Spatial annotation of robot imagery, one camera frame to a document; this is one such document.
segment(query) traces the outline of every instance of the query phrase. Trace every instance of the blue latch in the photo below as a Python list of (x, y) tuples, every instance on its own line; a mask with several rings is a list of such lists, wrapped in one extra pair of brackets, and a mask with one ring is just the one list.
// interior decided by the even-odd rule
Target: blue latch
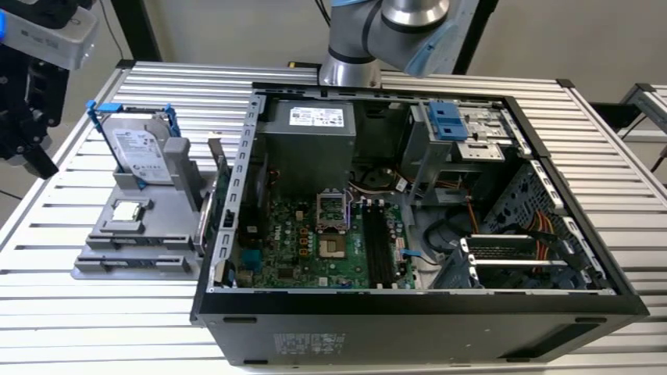
[(0, 9), (0, 41), (4, 39), (5, 34), (5, 25), (7, 25), (7, 16), (4, 15), (4, 10)]
[(460, 119), (459, 107), (453, 102), (429, 102), (428, 119), (436, 127), (437, 139), (441, 141), (468, 139), (468, 129)]

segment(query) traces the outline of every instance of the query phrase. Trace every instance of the metal frame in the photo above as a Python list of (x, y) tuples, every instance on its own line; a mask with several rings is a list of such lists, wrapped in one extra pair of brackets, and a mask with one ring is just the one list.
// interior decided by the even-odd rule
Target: metal frame
[[(646, 182), (640, 164), (619, 146), (618, 136), (604, 130), (607, 125), (591, 114), (586, 101), (553, 80), (445, 75), (416, 80), (400, 73), (383, 75), (387, 89), (463, 91), (516, 98), (551, 153), (553, 166), (648, 306), (651, 317), (547, 364), (473, 368), (375, 366), (372, 369), (327, 366), (295, 371), (663, 374), (667, 370), (667, 205), (655, 194), (655, 185)], [(97, 101), (113, 100), (156, 108), (171, 102), (179, 110), (183, 135), (193, 142), (189, 155), (200, 169), (213, 171), (207, 138), (221, 138), (225, 153), (236, 154), (251, 82), (313, 84), (316, 80), (313, 69), (139, 62), (131, 70), (113, 72)], [(89, 129), (84, 118), (56, 153), (63, 172), (51, 181), (33, 185), (0, 230), (0, 285), (4, 286), (0, 288), (0, 327), (12, 330), (0, 331), (4, 337), (0, 355), (3, 362), (23, 363), (4, 366), (3, 370), (24, 373), (57, 368), (68, 372), (131, 373), (137, 366), (149, 366), (151, 371), (164, 374), (224, 371), (229, 365), (211, 336), (200, 328), (189, 327), (193, 282), (73, 282), (69, 278), (73, 258), (80, 252), (77, 247), (113, 185), (112, 157)], [(55, 354), (44, 348), (29, 348), (44, 346), (45, 342), (60, 346)]]
[(627, 92), (622, 104), (635, 105), (663, 132), (660, 134), (648, 130), (643, 132), (640, 137), (651, 141), (663, 141), (662, 138), (667, 137), (667, 86), (636, 84)]

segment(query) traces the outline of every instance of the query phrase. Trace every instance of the white wall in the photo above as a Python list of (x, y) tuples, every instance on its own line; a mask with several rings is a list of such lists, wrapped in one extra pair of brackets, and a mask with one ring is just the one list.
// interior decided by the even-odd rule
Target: white wall
[(570, 78), (591, 101), (667, 82), (666, 0), (500, 0), (469, 74)]
[(328, 28), (312, 0), (145, 0), (164, 61), (319, 63)]

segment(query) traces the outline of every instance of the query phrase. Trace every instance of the case label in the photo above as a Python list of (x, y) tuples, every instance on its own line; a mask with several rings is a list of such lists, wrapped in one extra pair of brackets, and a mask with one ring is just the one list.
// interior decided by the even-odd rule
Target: case label
[(169, 170), (155, 135), (145, 130), (113, 129), (113, 137), (132, 174), (148, 184), (171, 183)]
[(293, 107), (289, 125), (300, 127), (344, 127), (343, 109)]
[(273, 341), (281, 355), (331, 355), (343, 352), (345, 334), (273, 334)]

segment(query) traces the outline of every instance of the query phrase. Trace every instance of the circuit board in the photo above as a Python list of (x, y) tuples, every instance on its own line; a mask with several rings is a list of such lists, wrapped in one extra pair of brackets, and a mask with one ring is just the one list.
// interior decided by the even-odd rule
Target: circuit board
[[(271, 202), (261, 269), (252, 277), (255, 288), (375, 288), (369, 285), (361, 205), (349, 205), (349, 228), (344, 233), (316, 229), (316, 205), (313, 200)], [(397, 207), (388, 208), (384, 216), (396, 288), (413, 288), (412, 265), (397, 258), (396, 238), (407, 248)], [(397, 261), (403, 262), (403, 275)]]

